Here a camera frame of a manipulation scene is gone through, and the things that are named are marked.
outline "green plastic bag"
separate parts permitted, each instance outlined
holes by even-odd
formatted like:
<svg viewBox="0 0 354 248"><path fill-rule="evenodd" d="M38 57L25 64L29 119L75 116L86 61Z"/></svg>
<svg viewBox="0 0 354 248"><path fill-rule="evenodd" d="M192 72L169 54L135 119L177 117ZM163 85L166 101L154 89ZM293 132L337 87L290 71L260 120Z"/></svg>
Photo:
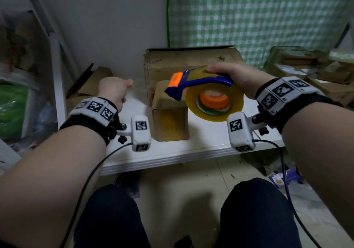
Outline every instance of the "green plastic bag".
<svg viewBox="0 0 354 248"><path fill-rule="evenodd" d="M0 138L20 139L29 88L0 85Z"/></svg>

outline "green checkered curtain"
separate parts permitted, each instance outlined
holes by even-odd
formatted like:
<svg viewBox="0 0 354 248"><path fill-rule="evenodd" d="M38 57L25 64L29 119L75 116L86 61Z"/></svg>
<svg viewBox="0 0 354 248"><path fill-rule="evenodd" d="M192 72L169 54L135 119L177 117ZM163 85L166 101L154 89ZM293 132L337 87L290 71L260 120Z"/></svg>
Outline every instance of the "green checkered curtain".
<svg viewBox="0 0 354 248"><path fill-rule="evenodd" d="M169 0L171 47L232 44L263 68L272 46L334 47L354 0Z"/></svg>

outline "black cable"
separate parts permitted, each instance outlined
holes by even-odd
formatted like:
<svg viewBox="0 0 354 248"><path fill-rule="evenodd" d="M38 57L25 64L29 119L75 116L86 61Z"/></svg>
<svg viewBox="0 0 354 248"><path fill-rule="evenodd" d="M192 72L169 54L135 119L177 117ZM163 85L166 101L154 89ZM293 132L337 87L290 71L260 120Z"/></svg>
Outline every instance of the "black cable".
<svg viewBox="0 0 354 248"><path fill-rule="evenodd" d="M294 205L291 201L291 197L290 197L290 192L289 192L289 188L288 188L288 185L286 183L286 180L285 180L285 162L284 162L284 157L283 157L283 152L281 151L281 148L276 144L276 143L273 143L271 141L268 141L268 140L252 140L252 142L265 142L265 143L271 143L272 145L274 145L278 151L279 151L279 155L280 155L280 161L281 161L281 171L283 173L283 178L284 178L284 187L285 187L285 191L286 191L286 196L288 198L288 202L289 202L289 205L290 205L290 208L292 210L292 212L294 213L294 216L296 218L296 220L299 222L300 226L303 228L303 230L306 232L307 236L309 236L309 238L311 239L311 241L318 247L318 248L322 248L318 242L314 239L314 237L312 237L311 233L307 230L307 228L305 227L305 225L301 222L300 220L300 217L297 215L296 213L296 210L294 208Z"/></svg>
<svg viewBox="0 0 354 248"><path fill-rule="evenodd" d="M126 146L129 146L129 145L132 145L133 143L127 143L119 148L117 148L116 150L114 150L113 152L109 153L103 160L100 161L100 163L97 164L97 166L92 170L92 172L90 173L90 175L88 176L85 184L84 184L84 187L82 188L81 190L81 193L80 193L80 196L79 196L79 199L77 200L77 204L76 204L76 207L75 207L75 210L74 210L74 213L73 213L73 216L71 218L71 221L70 221L70 224L68 226L68 229L67 229L67 232L65 234L65 237L60 245L60 248L64 248L66 242L68 241L68 238L69 238L69 235L70 235L70 232L71 232L71 229L73 228L73 225L74 225L74 222L75 222L75 218L76 218L76 215L77 215L77 212L79 211L79 207L80 207L80 204L81 204L81 200L82 200L82 197L84 196L84 192L85 192L85 189L87 187L87 185L89 184L92 176L94 175L94 173L96 172L96 170L104 163L104 161L109 158L112 154L114 154L115 152L117 152L118 150L122 149L123 147L126 147Z"/></svg>

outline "blue tape dispenser handle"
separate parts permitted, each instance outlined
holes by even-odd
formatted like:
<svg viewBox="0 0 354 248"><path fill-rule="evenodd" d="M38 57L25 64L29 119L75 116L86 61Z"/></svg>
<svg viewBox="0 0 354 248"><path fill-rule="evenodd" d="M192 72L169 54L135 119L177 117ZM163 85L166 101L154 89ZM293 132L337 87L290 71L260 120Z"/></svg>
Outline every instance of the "blue tape dispenser handle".
<svg viewBox="0 0 354 248"><path fill-rule="evenodd" d="M234 84L228 75L209 73L206 71L206 66L203 66L173 74L165 92L176 101L180 101L185 88L207 83L218 83L229 87Z"/></svg>

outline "black knob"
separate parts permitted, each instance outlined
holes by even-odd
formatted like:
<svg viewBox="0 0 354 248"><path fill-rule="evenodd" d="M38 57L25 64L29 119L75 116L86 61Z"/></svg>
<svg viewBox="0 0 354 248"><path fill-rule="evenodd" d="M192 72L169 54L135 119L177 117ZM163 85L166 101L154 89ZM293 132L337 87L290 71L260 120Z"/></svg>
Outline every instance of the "black knob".
<svg viewBox="0 0 354 248"><path fill-rule="evenodd" d="M118 138L118 142L120 142L121 144L124 144L128 139L125 136L120 136Z"/></svg>
<svg viewBox="0 0 354 248"><path fill-rule="evenodd" d="M269 133L267 127L261 128L261 129L259 129L258 131L259 131L259 134L260 134L261 136L264 135L264 134L268 134L268 133Z"/></svg>

